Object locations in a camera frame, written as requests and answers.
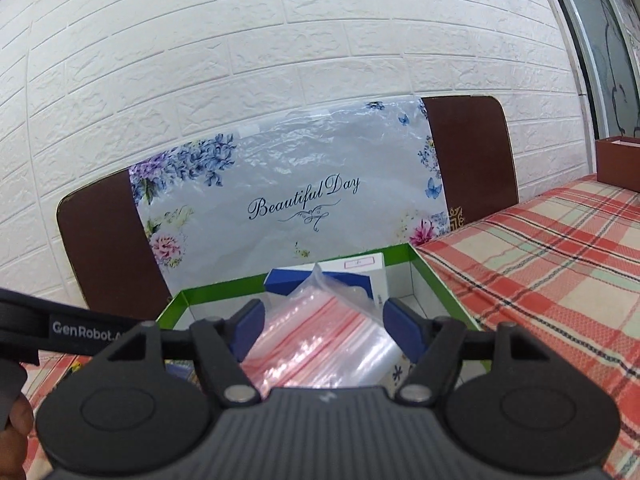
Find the brown headboard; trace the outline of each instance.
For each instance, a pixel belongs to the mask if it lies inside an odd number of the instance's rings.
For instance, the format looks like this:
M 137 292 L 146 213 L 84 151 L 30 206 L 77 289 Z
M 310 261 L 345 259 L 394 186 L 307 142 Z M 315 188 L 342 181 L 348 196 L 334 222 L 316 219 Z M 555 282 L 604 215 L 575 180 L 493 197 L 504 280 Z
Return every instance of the brown headboard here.
M 518 202 L 513 156 L 500 103 L 485 96 L 423 99 L 452 226 Z M 65 197 L 58 224 L 90 309 L 156 319 L 171 300 L 122 170 Z

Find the plaid bedsheet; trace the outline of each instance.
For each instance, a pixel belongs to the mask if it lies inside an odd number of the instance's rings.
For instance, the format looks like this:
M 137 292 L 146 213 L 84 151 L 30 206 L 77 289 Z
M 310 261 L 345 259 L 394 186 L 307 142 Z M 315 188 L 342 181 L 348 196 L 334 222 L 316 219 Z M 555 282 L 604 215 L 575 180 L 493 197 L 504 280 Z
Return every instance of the plaid bedsheet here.
M 483 328 L 525 326 L 606 390 L 640 479 L 640 194 L 584 177 L 418 248 Z

